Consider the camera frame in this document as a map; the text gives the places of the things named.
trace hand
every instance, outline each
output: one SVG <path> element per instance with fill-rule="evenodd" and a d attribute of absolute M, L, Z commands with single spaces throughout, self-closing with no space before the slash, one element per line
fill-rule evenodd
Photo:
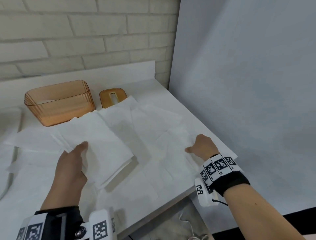
<path fill-rule="evenodd" d="M 70 153 L 64 151 L 57 163 L 52 187 L 43 202 L 41 210 L 77 206 L 81 191 L 87 182 L 82 173 L 81 153 L 88 148 L 88 142 L 76 146 Z"/>
<path fill-rule="evenodd" d="M 197 135 L 193 146 L 186 148 L 185 151 L 187 153 L 194 153 L 204 161 L 220 153 L 212 139 L 203 134 Z"/>

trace floor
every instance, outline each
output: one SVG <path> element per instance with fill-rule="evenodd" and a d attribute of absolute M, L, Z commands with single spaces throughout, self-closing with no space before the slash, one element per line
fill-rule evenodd
<path fill-rule="evenodd" d="M 188 240 L 192 237 L 191 227 L 187 222 L 179 220 L 181 213 L 183 213 L 181 219 L 188 220 L 192 224 L 196 237 L 208 234 L 209 240 L 213 240 L 189 198 L 178 202 L 130 236 L 133 240 Z"/>

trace white brick wall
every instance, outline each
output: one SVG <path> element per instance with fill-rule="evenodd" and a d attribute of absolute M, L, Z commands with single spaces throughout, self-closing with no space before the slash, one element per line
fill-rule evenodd
<path fill-rule="evenodd" d="M 156 61 L 168 86 L 180 0 L 0 0 L 0 81 Z"/>

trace black cable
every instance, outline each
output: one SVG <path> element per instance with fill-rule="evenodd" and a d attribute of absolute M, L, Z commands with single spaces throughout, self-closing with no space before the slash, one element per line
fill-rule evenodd
<path fill-rule="evenodd" d="M 213 202 L 222 203 L 222 204 L 224 204 L 224 205 L 228 206 L 228 204 L 227 204 L 227 203 L 224 203 L 224 202 L 221 202 L 221 201 L 218 201 L 218 200 L 215 200 L 215 199 L 212 199 L 212 201 L 213 201 Z"/>

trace orange plastic basket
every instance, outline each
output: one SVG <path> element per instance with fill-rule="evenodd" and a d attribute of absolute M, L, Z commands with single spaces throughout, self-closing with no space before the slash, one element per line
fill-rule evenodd
<path fill-rule="evenodd" d="M 82 80 L 34 88 L 25 94 L 24 103 L 44 126 L 64 123 L 95 110 L 89 87 Z"/>

